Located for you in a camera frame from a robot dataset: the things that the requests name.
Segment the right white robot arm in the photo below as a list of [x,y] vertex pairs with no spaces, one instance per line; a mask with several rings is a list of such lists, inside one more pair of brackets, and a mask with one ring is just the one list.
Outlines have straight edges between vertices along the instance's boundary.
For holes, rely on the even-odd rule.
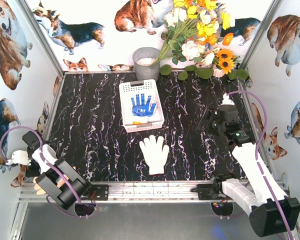
[[216,176],[212,190],[237,203],[249,217],[250,225],[259,237],[286,232],[293,239],[300,213],[297,198],[288,197],[274,180],[259,155],[255,136],[242,128],[234,105],[223,104],[217,109],[207,107],[198,129],[219,137],[243,169],[251,190],[232,173]]

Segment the artificial flower bouquet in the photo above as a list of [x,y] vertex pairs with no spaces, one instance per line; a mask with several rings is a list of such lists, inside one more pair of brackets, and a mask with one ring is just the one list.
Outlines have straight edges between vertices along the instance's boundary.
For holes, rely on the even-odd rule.
[[166,30],[163,44],[152,66],[170,59],[173,64],[193,62],[178,75],[185,80],[188,72],[202,79],[227,76],[247,80],[248,72],[239,68],[239,56],[228,49],[234,38],[248,33],[246,18],[236,19],[224,3],[216,0],[175,0],[163,18]]

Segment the white perforated storage basket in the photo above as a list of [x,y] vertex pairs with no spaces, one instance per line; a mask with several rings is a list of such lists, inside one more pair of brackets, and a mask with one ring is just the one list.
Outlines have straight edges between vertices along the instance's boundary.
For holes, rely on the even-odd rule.
[[119,97],[123,127],[127,133],[162,128],[165,118],[154,79],[121,83]]

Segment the yellow palm glove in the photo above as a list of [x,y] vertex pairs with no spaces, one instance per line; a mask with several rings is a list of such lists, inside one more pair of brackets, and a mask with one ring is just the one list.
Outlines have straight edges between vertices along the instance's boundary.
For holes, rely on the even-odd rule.
[[133,116],[132,117],[132,124],[133,125],[147,124],[148,120],[149,120],[148,116]]

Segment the cream glove off table edge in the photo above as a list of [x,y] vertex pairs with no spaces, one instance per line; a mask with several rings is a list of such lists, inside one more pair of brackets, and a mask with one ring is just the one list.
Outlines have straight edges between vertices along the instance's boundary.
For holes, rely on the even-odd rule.
[[33,182],[35,183],[34,189],[36,190],[37,195],[43,195],[43,194],[48,194],[51,196],[53,199],[61,200],[63,201],[66,198],[73,198],[74,195],[67,185],[67,182],[69,182],[69,178],[63,174],[61,176],[61,180],[64,184],[61,185],[58,182],[55,183],[55,178],[52,175],[52,179],[49,178],[49,176],[46,173],[42,173],[39,176],[34,177]]

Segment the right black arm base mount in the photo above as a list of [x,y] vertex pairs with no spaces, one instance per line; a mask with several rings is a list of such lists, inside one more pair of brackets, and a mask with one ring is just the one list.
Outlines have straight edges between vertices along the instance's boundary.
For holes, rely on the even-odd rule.
[[190,189],[191,193],[196,193],[198,199],[203,200],[221,200],[227,196],[222,189],[222,183],[229,179],[238,179],[232,173],[218,175],[213,178],[212,183],[201,183]]

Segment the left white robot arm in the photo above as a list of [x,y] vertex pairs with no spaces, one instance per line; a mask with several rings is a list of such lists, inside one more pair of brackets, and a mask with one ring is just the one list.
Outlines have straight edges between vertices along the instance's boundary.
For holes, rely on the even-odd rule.
[[27,144],[30,176],[62,209],[68,210],[88,192],[91,184],[71,167],[35,131],[22,136]]

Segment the blue dotted work glove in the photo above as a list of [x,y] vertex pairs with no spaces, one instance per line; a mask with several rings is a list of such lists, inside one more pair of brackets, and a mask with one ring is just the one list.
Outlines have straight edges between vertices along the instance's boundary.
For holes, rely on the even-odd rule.
[[131,98],[133,116],[152,117],[156,111],[157,103],[152,100],[153,96],[145,97],[144,93],[136,94]]

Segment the aluminium front rail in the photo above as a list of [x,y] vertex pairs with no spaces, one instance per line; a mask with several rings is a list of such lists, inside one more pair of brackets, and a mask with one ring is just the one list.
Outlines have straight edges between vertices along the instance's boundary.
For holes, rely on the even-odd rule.
[[[122,181],[122,182],[92,182],[94,185],[108,185],[107,201],[96,197],[98,203],[199,203],[216,200],[221,201],[226,195],[219,193],[213,197],[211,193],[199,200],[197,192],[191,192],[197,185],[213,184],[212,180],[200,181]],[[47,203],[46,194],[37,195],[34,183],[24,183],[18,199],[19,203]]]

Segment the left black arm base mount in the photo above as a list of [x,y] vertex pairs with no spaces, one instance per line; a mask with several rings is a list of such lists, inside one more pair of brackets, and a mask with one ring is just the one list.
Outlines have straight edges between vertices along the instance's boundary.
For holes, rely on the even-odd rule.
[[108,184],[92,184],[91,187],[80,195],[82,201],[95,200],[107,201],[109,196]]

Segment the grey metal bucket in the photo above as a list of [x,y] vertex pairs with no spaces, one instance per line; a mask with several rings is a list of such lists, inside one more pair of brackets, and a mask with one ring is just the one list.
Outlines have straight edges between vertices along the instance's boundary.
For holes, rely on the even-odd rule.
[[154,47],[138,48],[132,55],[137,80],[155,80],[160,74],[160,51]]

